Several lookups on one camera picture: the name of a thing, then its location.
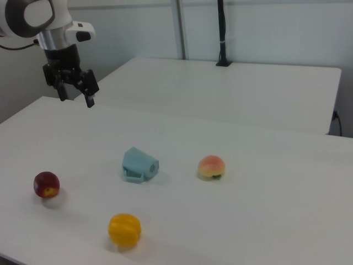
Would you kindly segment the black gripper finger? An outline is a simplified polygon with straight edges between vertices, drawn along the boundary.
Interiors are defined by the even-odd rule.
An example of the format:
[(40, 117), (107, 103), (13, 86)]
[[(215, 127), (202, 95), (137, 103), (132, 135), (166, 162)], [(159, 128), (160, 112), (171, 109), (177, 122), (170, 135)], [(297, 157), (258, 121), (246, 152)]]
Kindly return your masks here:
[(61, 101), (67, 100), (68, 95), (60, 71), (54, 70), (48, 63), (42, 68), (47, 85), (53, 87), (57, 91)]
[(79, 75), (77, 89), (84, 95), (84, 99), (88, 108), (95, 105), (94, 96), (99, 91), (94, 72), (89, 69)]

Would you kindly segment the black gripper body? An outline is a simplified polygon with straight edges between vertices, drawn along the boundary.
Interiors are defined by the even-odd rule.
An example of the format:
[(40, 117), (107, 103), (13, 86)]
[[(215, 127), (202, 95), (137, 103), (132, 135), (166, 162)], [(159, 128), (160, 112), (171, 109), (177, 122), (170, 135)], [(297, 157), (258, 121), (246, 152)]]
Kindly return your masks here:
[(59, 78), (64, 83), (78, 83), (82, 70), (77, 45), (71, 45), (61, 50), (45, 50), (48, 63), (45, 65), (47, 83), (55, 83)]

